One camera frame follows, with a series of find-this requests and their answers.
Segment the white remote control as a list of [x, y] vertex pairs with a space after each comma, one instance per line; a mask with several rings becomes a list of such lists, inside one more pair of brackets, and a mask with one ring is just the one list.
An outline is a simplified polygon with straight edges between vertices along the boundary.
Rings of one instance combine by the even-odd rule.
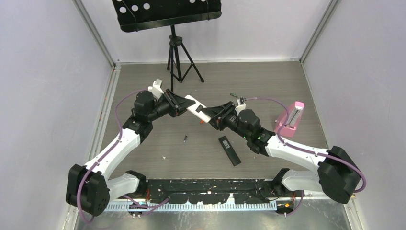
[[203, 108], [206, 108], [204, 104], [193, 98], [191, 95], [186, 95], [185, 98], [195, 102], [193, 105], [187, 107], [189, 112], [205, 123], [208, 123], [211, 120], [211, 118], [203, 112]]

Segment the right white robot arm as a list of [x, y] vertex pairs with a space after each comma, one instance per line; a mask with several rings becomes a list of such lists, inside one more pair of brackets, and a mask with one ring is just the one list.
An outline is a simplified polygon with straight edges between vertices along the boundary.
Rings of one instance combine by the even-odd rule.
[[319, 149], [282, 138], [262, 127], [253, 110], [238, 110], [232, 102], [203, 111], [210, 117], [211, 126], [219, 131], [229, 128], [254, 153], [290, 161], [306, 169], [281, 169], [273, 180], [273, 190], [278, 196], [308, 190], [322, 192], [346, 204], [354, 193], [366, 187], [365, 176], [341, 147]]

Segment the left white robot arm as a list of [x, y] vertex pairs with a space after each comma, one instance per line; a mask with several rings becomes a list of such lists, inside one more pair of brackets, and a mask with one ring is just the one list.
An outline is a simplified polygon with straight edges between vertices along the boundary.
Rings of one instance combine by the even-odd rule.
[[146, 177], [129, 170], [122, 176], [110, 176], [125, 157], [148, 137], [153, 121], [185, 113], [195, 100], [176, 95], [170, 90], [153, 93], [136, 91], [134, 107], [124, 124], [119, 124], [117, 137], [95, 158], [84, 165], [73, 165], [68, 172], [66, 202], [85, 213], [100, 215], [111, 200], [131, 194], [142, 198], [147, 192]]

